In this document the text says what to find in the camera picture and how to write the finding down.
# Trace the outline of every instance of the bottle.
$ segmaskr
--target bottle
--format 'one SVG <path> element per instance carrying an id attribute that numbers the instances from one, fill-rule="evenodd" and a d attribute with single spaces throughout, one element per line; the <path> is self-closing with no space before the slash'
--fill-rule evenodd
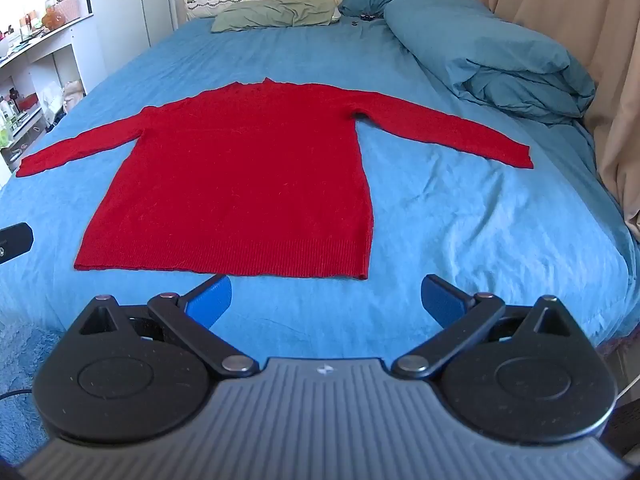
<path id="1" fill-rule="evenodd" d="M 8 103 L 9 103 L 9 108 L 11 108 L 11 111 L 15 115 L 15 120 L 18 121 L 20 118 L 20 112 L 18 111 L 18 107 L 15 105 L 15 102 L 13 101 L 8 101 Z"/>
<path id="2" fill-rule="evenodd" d="M 15 88 L 11 88 L 11 90 L 9 90 L 9 99 L 14 102 L 15 109 L 19 111 L 18 101 L 20 100 L 20 92 Z"/>
<path id="3" fill-rule="evenodd" d="M 0 114 L 0 148 L 6 148 L 14 140 L 12 130 L 4 120 L 4 115 Z"/>
<path id="4" fill-rule="evenodd" d="M 4 100 L 4 97 L 0 97 L 0 110 L 2 110 L 4 120 L 13 127 L 13 125 L 18 121 L 18 117 L 15 116 L 14 111 L 11 110 L 9 103 Z"/>

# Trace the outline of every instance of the logo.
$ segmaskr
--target logo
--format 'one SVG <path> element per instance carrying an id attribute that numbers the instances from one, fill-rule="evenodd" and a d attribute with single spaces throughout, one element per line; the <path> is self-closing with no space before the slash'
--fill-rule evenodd
<path id="1" fill-rule="evenodd" d="M 325 377 L 327 377 L 327 375 L 332 374 L 334 372 L 334 367 L 329 366 L 327 363 L 325 363 L 324 365 L 316 368 L 316 370 L 318 370 L 319 374 L 322 374 Z"/>

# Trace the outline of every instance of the ribbed knit hem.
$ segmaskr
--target ribbed knit hem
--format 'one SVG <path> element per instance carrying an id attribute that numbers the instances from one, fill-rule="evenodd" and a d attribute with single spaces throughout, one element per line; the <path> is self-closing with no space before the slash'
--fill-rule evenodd
<path id="1" fill-rule="evenodd" d="M 74 268 L 190 270 L 192 272 L 291 278 L 369 275 L 371 234 L 362 240 L 286 240 L 283 242 L 203 240 L 197 246 L 155 240 L 135 246 L 118 240 L 82 240 Z"/>

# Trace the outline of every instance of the red sweater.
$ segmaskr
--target red sweater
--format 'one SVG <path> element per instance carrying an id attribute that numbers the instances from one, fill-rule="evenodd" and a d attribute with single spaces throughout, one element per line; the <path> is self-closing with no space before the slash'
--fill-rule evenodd
<path id="1" fill-rule="evenodd" d="M 28 156 L 17 175 L 138 140 L 76 269 L 366 278 L 373 213 L 358 113 L 407 139 L 533 168 L 528 146 L 482 124 L 378 93 L 265 80 L 145 107 Z"/>

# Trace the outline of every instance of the white cabinet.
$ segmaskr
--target white cabinet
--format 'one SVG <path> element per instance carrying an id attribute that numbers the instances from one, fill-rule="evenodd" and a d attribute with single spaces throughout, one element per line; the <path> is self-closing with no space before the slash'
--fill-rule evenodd
<path id="1" fill-rule="evenodd" d="M 5 163 L 4 159 L 0 160 L 0 189 L 2 189 L 2 186 L 9 181 L 9 177 L 11 177 L 11 170 Z"/>
<path id="2" fill-rule="evenodd" d="M 172 33 L 169 0 L 88 0 L 109 74 Z"/>
<path id="3" fill-rule="evenodd" d="M 142 0 L 149 43 L 154 46 L 174 31 L 169 0 Z"/>

